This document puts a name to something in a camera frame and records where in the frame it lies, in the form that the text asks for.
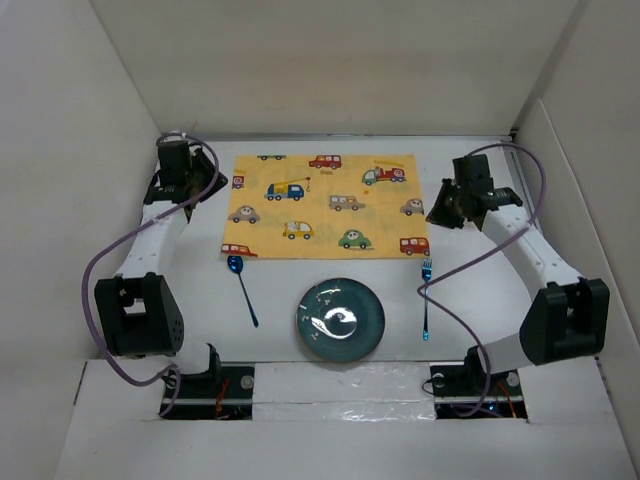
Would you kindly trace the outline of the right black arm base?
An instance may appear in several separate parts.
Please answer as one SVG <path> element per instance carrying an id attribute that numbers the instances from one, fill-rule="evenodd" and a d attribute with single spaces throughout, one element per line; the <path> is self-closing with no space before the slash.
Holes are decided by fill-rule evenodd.
<path id="1" fill-rule="evenodd" d="M 438 420 L 528 418 L 517 370 L 493 375 L 482 404 L 470 414 L 481 399 L 485 379 L 472 380 L 461 362 L 432 363 L 429 367 L 430 377 L 422 382 L 421 389 L 434 400 Z"/>

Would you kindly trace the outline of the blue metal fork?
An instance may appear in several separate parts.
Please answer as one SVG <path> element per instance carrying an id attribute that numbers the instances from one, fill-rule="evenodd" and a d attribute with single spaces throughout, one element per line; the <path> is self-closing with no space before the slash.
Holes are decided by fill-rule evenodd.
<path id="1" fill-rule="evenodd" d="M 432 279 L 432 260 L 425 258 L 422 264 L 421 276 L 424 283 Z M 423 340 L 429 340 L 429 315 L 428 315 L 428 289 L 424 289 L 424 316 L 423 316 Z"/>

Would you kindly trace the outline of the yellow car-print cloth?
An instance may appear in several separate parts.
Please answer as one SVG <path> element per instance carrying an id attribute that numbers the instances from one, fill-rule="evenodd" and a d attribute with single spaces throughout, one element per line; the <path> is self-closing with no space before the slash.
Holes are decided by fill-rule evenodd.
<path id="1" fill-rule="evenodd" d="M 412 155 L 239 156 L 221 251 L 245 258 L 427 257 Z"/>

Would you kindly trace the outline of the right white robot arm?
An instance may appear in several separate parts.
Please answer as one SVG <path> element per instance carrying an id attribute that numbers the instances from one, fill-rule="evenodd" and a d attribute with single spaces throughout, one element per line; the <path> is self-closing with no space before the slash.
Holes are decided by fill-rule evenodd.
<path id="1" fill-rule="evenodd" d="M 532 301 L 515 333 L 468 350 L 465 387 L 483 394 L 499 374 L 599 354 L 610 300 L 605 282 L 586 278 L 561 258 L 515 191 L 495 187 L 486 155 L 452 163 L 454 176 L 443 180 L 429 222 L 450 229 L 473 223 L 504 254 Z"/>

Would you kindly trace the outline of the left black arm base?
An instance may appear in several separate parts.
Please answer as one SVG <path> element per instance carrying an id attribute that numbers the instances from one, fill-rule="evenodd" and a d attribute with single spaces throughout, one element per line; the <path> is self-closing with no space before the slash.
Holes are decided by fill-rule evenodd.
<path id="1" fill-rule="evenodd" d="M 220 375 L 184 375 L 176 393 L 176 375 L 164 378 L 159 415 L 166 420 L 243 421 L 253 417 L 255 365 L 223 363 Z"/>

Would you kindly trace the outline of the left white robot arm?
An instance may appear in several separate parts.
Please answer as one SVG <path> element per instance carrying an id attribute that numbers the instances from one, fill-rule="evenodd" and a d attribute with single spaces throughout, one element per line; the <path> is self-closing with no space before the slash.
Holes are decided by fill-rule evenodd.
<path id="1" fill-rule="evenodd" d="M 214 150 L 192 135 L 164 133 L 156 148 L 141 223 L 90 260 L 82 308 L 94 343 L 123 380 L 136 387 L 161 381 L 177 394 L 188 376 L 208 397 L 222 387 L 223 373 L 212 345 L 187 338 L 166 273 L 196 207 L 227 180 Z"/>

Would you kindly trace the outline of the dark teal ceramic plate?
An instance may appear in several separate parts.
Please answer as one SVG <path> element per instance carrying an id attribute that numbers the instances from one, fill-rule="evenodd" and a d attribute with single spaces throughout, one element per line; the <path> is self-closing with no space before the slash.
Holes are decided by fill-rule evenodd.
<path id="1" fill-rule="evenodd" d="M 385 332 L 381 301 L 368 286 L 349 278 L 331 278 L 312 286 L 295 316 L 304 346 L 326 362 L 351 363 L 370 355 Z"/>

